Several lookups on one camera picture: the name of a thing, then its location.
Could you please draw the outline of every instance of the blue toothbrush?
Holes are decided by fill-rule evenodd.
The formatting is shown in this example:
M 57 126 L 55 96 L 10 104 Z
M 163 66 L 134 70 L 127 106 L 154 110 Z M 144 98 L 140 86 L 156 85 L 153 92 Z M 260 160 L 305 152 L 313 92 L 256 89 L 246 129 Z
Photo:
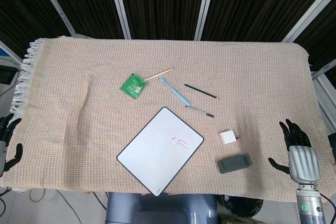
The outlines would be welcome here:
M 188 106 L 190 106 L 190 102 L 184 98 L 183 95 L 181 95 L 180 93 L 178 93 L 172 86 L 170 86 L 163 77 L 159 78 L 159 81 L 161 81 L 162 83 L 166 84 L 168 86 L 168 88 L 170 88 L 171 91 L 173 91 L 174 94 L 176 94 L 178 96 L 178 98 L 180 98 L 185 104 L 187 104 Z

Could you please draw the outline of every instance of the metal frame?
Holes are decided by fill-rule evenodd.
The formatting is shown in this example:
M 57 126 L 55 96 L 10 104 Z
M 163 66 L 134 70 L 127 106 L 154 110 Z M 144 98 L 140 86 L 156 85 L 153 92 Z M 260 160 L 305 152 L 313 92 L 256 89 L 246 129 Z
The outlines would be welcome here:
M 194 40 L 201 40 L 203 28 L 208 14 L 209 5 L 211 0 L 202 0 L 201 6 L 199 8 L 200 13 L 198 14 L 198 20 L 196 25 L 195 37 Z
M 0 47 L 17 63 L 21 64 L 23 60 L 14 53 L 9 47 L 7 47 L 1 40 L 0 40 Z
M 54 6 L 54 8 L 56 9 L 56 11 L 58 12 L 59 16 L 61 17 L 61 19 L 63 20 L 64 24 L 66 25 L 67 29 L 69 30 L 71 36 L 75 37 L 75 30 L 72 26 L 72 24 L 70 23 L 69 19 L 67 18 L 67 15 L 65 15 L 65 12 L 63 11 L 63 9 L 61 8 L 61 6 L 59 5 L 57 0 L 50 0 L 52 5 Z
M 127 16 L 126 16 L 126 11 L 124 7 L 124 2 L 123 0 L 114 0 L 115 6 L 117 8 L 119 20 L 120 20 L 120 25 L 122 32 L 124 33 L 125 39 L 131 39 L 131 33 L 130 33 L 130 28 L 128 25 L 127 21 Z
M 331 0 L 315 0 L 305 14 L 293 26 L 292 30 L 285 36 L 282 42 L 293 42 L 306 29 L 306 27 L 316 18 L 317 15 L 329 4 Z
M 325 72 L 327 72 L 328 70 L 332 69 L 333 67 L 336 66 L 336 59 L 330 61 L 328 64 L 324 65 L 322 68 L 320 68 L 319 71 L 313 72 L 311 74 L 311 77 L 314 79 L 318 78 L 319 76 L 321 76 L 322 74 L 324 74 Z
M 334 119 L 332 118 L 332 116 L 329 114 L 326 106 L 324 106 L 324 104 L 321 101 L 318 101 L 318 104 L 320 106 L 321 111 L 326 116 L 328 122 L 333 127 L 333 130 L 336 132 L 336 122 L 334 121 Z
M 324 93 L 329 98 L 332 105 L 336 108 L 336 98 L 331 94 L 330 90 L 327 88 L 326 84 L 323 82 L 323 80 L 319 77 L 316 79 L 317 83 L 320 85 Z

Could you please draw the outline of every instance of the black robotic finger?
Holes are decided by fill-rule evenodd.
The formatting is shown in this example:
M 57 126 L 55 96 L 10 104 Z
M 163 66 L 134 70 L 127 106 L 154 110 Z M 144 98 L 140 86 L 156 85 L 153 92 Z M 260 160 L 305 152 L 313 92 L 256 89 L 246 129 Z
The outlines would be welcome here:
M 296 132 L 296 128 L 294 127 L 293 123 L 289 119 L 286 119 L 286 123 L 288 124 L 292 145 L 300 145 L 298 134 Z
M 295 138 L 295 141 L 297 143 L 296 145 L 303 145 L 300 138 L 300 132 L 301 132 L 300 127 L 296 123 L 293 123 L 292 127 L 293 127 L 293 138 Z
M 13 131 L 16 127 L 16 125 L 21 122 L 21 118 L 18 118 L 16 120 L 14 120 L 9 126 L 8 128 L 5 130 L 5 133 L 2 137 L 2 141 L 6 142 L 6 146 L 9 145 L 10 139 L 12 138 L 13 135 Z
M 22 144 L 17 144 L 16 145 L 16 153 L 15 153 L 15 158 L 22 158 L 22 154 L 23 154 L 23 146 Z
M 23 147 L 22 144 L 17 144 L 16 145 L 16 154 L 15 158 L 11 159 L 10 161 L 6 162 L 5 167 L 4 167 L 4 172 L 9 171 L 14 165 L 20 162 L 22 158 L 22 153 L 23 153 Z
M 307 136 L 307 134 L 300 129 L 299 136 L 301 139 L 301 143 L 303 146 L 311 147 L 310 140 Z
M 282 128 L 283 135 L 285 137 L 285 142 L 286 142 L 287 150 L 289 151 L 289 147 L 293 145 L 291 137 L 290 137 L 290 133 L 288 131 L 287 126 L 283 122 L 279 122 L 279 124 L 280 124 L 280 126 Z
M 269 157 L 268 162 L 277 170 L 280 170 L 284 173 L 290 174 L 289 167 L 285 165 L 279 165 L 277 162 L 274 161 L 273 158 Z
M 8 116 L 6 116 L 5 118 L 3 118 L 1 120 L 0 123 L 0 139 L 2 139 L 3 134 L 5 132 L 5 130 L 7 129 L 7 125 L 9 123 L 9 121 L 13 118 L 14 114 L 9 114 Z

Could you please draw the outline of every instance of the wooden stick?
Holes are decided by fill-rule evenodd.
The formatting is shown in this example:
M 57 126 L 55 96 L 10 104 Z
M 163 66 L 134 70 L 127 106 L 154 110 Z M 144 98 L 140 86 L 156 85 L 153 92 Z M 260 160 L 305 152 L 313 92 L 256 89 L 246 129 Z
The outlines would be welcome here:
M 157 74 L 155 74 L 155 75 L 153 75 L 153 76 L 149 76 L 149 77 L 147 77 L 147 78 L 144 79 L 144 80 L 145 80 L 145 81 L 151 80 L 151 79 L 153 79 L 153 78 L 155 78 L 155 77 L 158 77 L 158 76 L 160 76 L 160 75 L 162 75 L 162 74 L 164 74 L 164 73 L 168 73 L 168 72 L 170 72 L 170 71 L 172 71 L 172 70 L 174 70 L 174 68 L 170 68 L 170 69 L 167 69 L 167 70 L 165 70 L 165 71 L 163 71 L 163 72 L 161 72 L 161 73 L 157 73 Z

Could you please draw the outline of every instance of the gray pen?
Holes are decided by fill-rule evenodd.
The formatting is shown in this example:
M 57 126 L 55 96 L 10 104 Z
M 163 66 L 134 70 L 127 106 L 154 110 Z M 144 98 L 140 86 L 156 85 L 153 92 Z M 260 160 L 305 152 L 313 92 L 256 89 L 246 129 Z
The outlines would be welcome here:
M 194 107 L 189 106 L 189 105 L 186 105 L 186 107 L 187 107 L 188 109 L 191 109 L 191 110 L 193 110 L 193 111 L 196 111 L 196 112 L 198 112 L 198 113 L 200 113 L 200 114 L 207 115 L 207 116 L 210 116 L 211 118 L 214 118 L 213 115 L 211 115 L 211 114 L 209 114 L 209 113 L 206 113 L 206 112 L 203 111 L 203 110 L 199 110 L 199 109 L 194 108 Z

